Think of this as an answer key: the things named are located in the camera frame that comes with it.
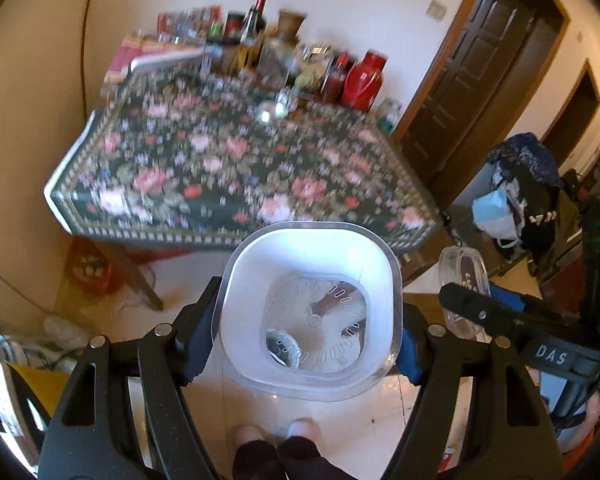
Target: door panel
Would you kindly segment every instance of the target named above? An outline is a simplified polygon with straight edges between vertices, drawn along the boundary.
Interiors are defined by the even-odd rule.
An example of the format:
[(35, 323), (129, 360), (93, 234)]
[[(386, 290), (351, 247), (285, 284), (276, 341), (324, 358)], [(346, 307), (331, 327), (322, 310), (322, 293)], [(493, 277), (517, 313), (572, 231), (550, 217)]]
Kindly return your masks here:
[(476, 0), (452, 54), (402, 140), (427, 184), (464, 139), (516, 59), (534, 12), (526, 0)]

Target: brown pot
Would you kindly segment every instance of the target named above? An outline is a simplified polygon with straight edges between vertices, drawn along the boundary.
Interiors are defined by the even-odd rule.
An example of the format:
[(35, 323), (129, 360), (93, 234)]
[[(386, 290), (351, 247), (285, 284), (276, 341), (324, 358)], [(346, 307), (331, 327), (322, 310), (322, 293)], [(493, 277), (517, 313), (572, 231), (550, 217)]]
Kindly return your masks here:
[(298, 30), (300, 30), (302, 22), (306, 18), (306, 14), (288, 9), (280, 9), (278, 13), (280, 16), (278, 18), (276, 37), (286, 41), (295, 40)]

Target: shoe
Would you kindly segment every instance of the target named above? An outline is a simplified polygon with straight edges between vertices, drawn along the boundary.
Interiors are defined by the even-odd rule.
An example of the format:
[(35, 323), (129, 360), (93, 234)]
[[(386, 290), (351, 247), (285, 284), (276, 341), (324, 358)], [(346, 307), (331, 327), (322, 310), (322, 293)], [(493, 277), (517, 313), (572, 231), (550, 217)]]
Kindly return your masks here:
[(286, 430), (286, 437), (291, 438), (292, 436), (303, 436), (304, 438), (315, 442), (318, 440), (318, 426), (310, 418), (298, 418), (294, 420), (288, 430)]
[(234, 445), (236, 449), (254, 440), (264, 440), (260, 428), (256, 426), (238, 426), (234, 431)]

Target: person's leg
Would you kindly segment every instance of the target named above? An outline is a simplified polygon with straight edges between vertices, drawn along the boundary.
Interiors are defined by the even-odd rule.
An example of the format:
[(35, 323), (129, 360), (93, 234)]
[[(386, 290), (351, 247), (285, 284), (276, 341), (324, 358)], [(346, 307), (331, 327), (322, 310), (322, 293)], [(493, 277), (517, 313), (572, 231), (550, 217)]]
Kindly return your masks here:
[(258, 428), (241, 426), (234, 433), (234, 444), (234, 480), (286, 480), (276, 448), (264, 440)]
[(356, 480), (320, 455), (317, 437), (318, 429), (309, 420), (296, 420), (289, 426), (287, 439), (278, 446), (289, 480)]

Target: metal screw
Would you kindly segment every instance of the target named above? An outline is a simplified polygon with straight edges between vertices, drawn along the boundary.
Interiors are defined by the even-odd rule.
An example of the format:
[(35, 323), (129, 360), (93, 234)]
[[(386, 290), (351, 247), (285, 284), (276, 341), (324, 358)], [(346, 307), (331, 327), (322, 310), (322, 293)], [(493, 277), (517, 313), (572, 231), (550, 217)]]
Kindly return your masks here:
[(169, 323), (160, 323), (157, 327), (154, 328), (155, 335), (158, 336), (166, 336), (171, 333), (172, 327)]
[(511, 341), (509, 341), (508, 337), (505, 337), (503, 335), (499, 335), (496, 339), (496, 345), (499, 346), (500, 348), (509, 348), (511, 346)]
[(429, 325), (428, 330), (433, 337), (442, 337), (446, 334), (446, 328), (438, 324)]
[(103, 335), (97, 335), (97, 336), (93, 337), (91, 339), (91, 341), (89, 341), (89, 345), (91, 346), (91, 348), (100, 348), (106, 342), (107, 342), (106, 337), (104, 337)]

